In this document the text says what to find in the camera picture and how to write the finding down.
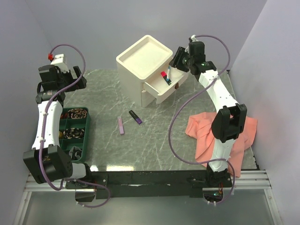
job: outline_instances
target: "light purple wall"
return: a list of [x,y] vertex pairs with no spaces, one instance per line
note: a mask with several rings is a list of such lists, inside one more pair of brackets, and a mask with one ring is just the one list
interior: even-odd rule
[[[228,44],[234,62],[266,0],[26,0],[52,46],[74,44],[87,68],[116,68],[116,56],[146,34],[172,51],[193,34],[211,34]],[[208,60],[226,64],[226,52],[204,39]],[[68,62],[81,60],[66,50]]]
[[300,221],[299,27],[299,0],[268,0],[230,72],[239,102],[258,119],[256,159],[287,225]]
[[0,223],[9,225],[29,173],[23,152],[35,137],[38,67],[47,63],[50,45],[23,0],[3,0],[0,21]]

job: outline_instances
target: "pink towel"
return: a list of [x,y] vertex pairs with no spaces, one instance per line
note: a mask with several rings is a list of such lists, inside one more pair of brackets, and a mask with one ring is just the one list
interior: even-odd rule
[[[190,116],[188,119],[186,134],[197,139],[196,155],[197,162],[210,160],[215,145],[215,137],[211,131],[216,112],[203,112],[201,114]],[[256,133],[257,119],[246,117],[244,131],[236,139],[231,149],[229,162],[232,163],[235,175],[240,177],[240,170],[244,157],[244,151],[249,148],[254,141]]]

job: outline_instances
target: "gray marble tabletop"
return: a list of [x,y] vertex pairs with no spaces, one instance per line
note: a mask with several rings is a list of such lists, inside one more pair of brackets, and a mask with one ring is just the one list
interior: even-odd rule
[[[168,143],[168,128],[180,106],[203,87],[190,75],[163,103],[136,106],[121,92],[117,70],[86,71],[87,87],[66,93],[65,107],[87,107],[90,135],[86,163],[92,171],[202,170],[202,165],[179,161]],[[221,79],[234,96],[227,73]],[[133,110],[143,121],[138,125],[128,113]],[[186,160],[195,161],[196,139],[185,134],[190,115],[215,111],[205,92],[179,114],[172,128],[172,144]],[[117,117],[122,116],[125,134],[120,135]],[[256,169],[251,148],[244,154],[242,169]]]

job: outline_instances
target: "gray floor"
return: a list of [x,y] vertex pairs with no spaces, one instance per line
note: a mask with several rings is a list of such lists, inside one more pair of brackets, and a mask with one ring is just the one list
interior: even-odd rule
[[236,190],[217,207],[181,197],[113,198],[98,209],[75,204],[74,193],[32,193],[24,225],[273,225],[264,190]]
[[[136,106],[122,95],[117,70],[93,70],[85,75],[87,88],[67,93],[65,107],[84,106],[90,110],[90,137],[87,163],[94,171],[106,170],[195,170],[202,165],[188,165],[172,154],[167,132],[171,119],[180,106],[203,87],[190,75],[163,103],[153,101],[146,108]],[[227,73],[222,81],[234,96]],[[143,123],[138,125],[129,115],[133,110]],[[172,129],[172,143],[180,156],[195,161],[196,139],[185,134],[188,118],[214,111],[207,93],[189,103],[180,113]],[[117,116],[122,116],[125,134],[119,134]],[[251,148],[245,151],[242,169],[256,169]]]

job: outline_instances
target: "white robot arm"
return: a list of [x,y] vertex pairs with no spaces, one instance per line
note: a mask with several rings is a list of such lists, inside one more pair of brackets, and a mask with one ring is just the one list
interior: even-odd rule
[[[191,72],[205,88],[216,79],[214,84],[207,89],[217,111],[216,118],[211,125],[215,137],[211,159],[224,158],[228,160],[235,140],[244,129],[247,108],[244,104],[240,105],[231,96],[218,77],[218,71],[214,64],[206,61],[204,43],[198,41],[195,35],[189,40],[187,48],[178,48],[170,66],[184,72]],[[210,162],[208,166],[208,170],[212,171],[215,177],[222,177],[227,172],[227,168],[226,161]]]
[[[207,93],[215,105],[216,111],[218,112],[220,109],[223,109],[224,105],[227,107],[236,106],[238,102],[231,96],[221,79],[218,77],[217,70],[215,71],[212,69],[201,74],[199,83],[206,88],[216,77],[216,82],[207,89]],[[222,143],[220,139],[215,138],[215,145],[211,159],[228,159],[234,143],[235,139],[229,139],[225,143]],[[228,164],[225,161],[210,162],[209,165],[214,172],[223,171],[228,167]]]
[[[55,55],[55,57],[50,60],[50,65],[38,69],[42,82],[38,85],[36,97],[39,111],[37,134],[31,151],[27,151],[23,155],[23,160],[37,183],[45,182],[39,167],[38,151],[41,144],[40,136],[42,134],[46,105],[55,93],[76,80],[73,79],[67,67],[64,54]],[[79,67],[73,67],[73,69],[76,76],[79,77],[81,74]],[[86,79],[82,77],[75,86],[67,89],[66,92],[83,89],[85,87]],[[90,169],[87,165],[72,163],[69,155],[65,154],[60,148],[59,123],[64,99],[65,93],[62,92],[51,102],[45,126],[43,166],[50,181],[63,178],[79,179],[86,177],[90,173]]]

